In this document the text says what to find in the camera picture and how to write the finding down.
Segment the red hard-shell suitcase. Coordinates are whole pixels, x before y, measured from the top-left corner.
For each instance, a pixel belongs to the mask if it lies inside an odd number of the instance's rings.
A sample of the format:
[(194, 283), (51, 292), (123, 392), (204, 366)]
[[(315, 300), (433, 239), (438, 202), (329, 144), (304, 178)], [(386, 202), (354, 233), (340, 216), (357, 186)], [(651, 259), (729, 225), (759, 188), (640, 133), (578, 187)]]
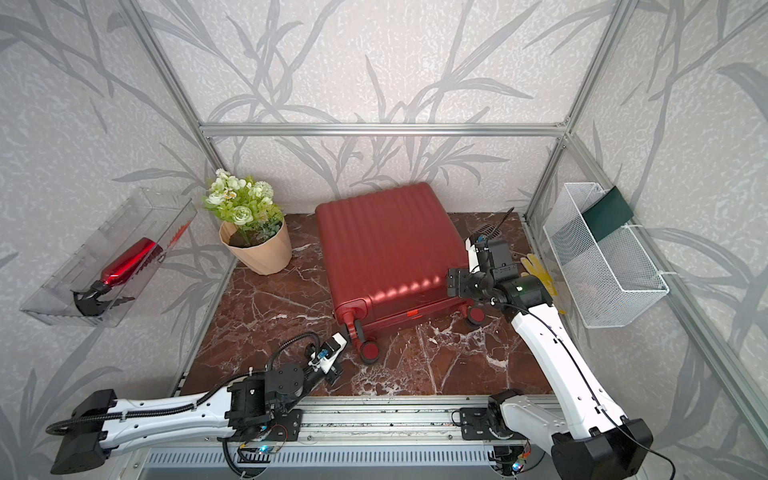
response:
[(465, 268), (464, 242), (425, 182), (358, 195), (315, 210), (334, 316), (366, 364), (379, 335), (459, 312), (480, 326), (471, 299), (451, 297), (446, 278)]

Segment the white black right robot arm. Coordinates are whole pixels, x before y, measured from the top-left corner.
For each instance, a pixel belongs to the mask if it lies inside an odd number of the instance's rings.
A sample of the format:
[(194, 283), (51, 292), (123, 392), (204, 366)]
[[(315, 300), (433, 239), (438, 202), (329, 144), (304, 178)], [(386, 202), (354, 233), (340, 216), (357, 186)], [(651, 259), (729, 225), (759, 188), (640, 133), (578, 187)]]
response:
[(653, 434), (603, 389), (567, 334), (549, 291), (513, 266), (509, 247), (487, 234), (466, 241), (469, 265), (449, 271), (451, 297), (487, 304), (525, 341), (558, 401), (553, 413), (526, 395), (496, 395), (489, 425), (497, 436), (519, 433), (550, 454), (563, 479), (628, 479), (652, 454)]

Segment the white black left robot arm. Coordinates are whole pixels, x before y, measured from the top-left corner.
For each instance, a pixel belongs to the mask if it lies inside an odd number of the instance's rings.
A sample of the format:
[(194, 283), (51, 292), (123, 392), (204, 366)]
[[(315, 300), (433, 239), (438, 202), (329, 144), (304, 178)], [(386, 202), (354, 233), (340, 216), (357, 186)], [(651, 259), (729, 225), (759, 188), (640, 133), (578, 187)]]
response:
[(301, 418), (296, 406), (321, 382), (340, 376), (337, 361), (347, 345), (341, 333), (321, 341), (316, 333), (305, 332), (279, 349), (304, 339), (311, 342), (305, 363), (279, 366), (279, 355), (273, 353), (264, 369), (232, 375), (205, 393), (155, 400), (120, 399), (112, 389), (90, 394), (69, 418), (46, 428), (61, 440), (51, 474), (94, 470), (112, 455), (177, 440), (294, 440)]

